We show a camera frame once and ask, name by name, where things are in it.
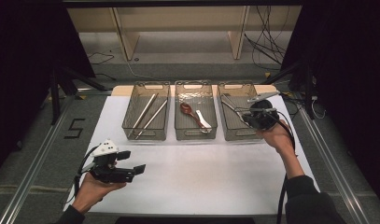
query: floor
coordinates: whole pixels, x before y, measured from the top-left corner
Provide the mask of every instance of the floor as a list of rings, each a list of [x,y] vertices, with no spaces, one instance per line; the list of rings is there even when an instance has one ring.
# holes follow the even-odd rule
[[[282,49],[287,46],[290,32],[272,35]],[[250,79],[260,83],[268,74],[277,73],[279,64],[272,59],[281,62],[278,54],[275,57],[270,52],[271,57],[266,57],[253,51],[246,40],[240,60],[235,60],[224,32],[143,33],[129,62],[124,60],[115,34],[79,36],[97,75],[95,80],[107,87],[136,80],[205,77],[213,82]],[[247,36],[256,40],[260,33],[249,32]],[[328,111],[315,101],[317,116],[309,119],[298,101],[301,93],[289,92],[288,81],[289,76],[284,77],[275,86],[290,96],[285,102],[320,189],[330,194],[347,223],[379,224],[380,202],[346,153],[345,143]],[[0,170],[0,220],[46,223],[62,213],[60,202],[67,199],[73,174],[110,93],[95,91],[81,82],[76,84],[77,96],[61,92],[62,119],[50,125],[51,101],[47,98],[22,140],[21,150],[12,152]],[[75,125],[80,125],[82,132],[79,138],[70,138],[77,134],[73,132]],[[116,219],[111,215],[88,214],[85,223],[114,223]],[[275,223],[275,216],[254,217],[254,221]]]

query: metal spoon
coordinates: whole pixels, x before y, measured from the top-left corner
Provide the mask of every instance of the metal spoon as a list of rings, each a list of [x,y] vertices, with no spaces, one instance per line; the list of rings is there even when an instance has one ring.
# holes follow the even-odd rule
[[[192,114],[192,108],[190,107],[190,105],[188,105],[186,103],[181,103],[180,104],[180,110],[184,114],[190,115],[191,117],[193,117],[193,119],[195,119],[195,121],[199,125],[199,127],[203,128],[203,129],[205,128],[205,126],[201,123],[201,121],[198,118],[196,118],[195,115]]]

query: left hand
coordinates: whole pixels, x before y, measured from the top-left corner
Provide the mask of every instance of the left hand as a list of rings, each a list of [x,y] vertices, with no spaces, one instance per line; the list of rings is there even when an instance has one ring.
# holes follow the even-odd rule
[[[122,189],[125,186],[126,183],[103,183],[93,178],[90,173],[86,173],[72,206],[76,208],[79,213],[85,214],[109,192]]]

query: right hand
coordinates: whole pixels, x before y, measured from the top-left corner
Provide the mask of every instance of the right hand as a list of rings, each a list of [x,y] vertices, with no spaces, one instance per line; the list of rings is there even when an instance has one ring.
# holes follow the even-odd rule
[[[288,129],[289,126],[284,120],[280,120]],[[294,154],[294,148],[291,144],[289,133],[279,124],[266,131],[257,131],[257,134],[265,139],[265,142],[274,147],[279,154]]]

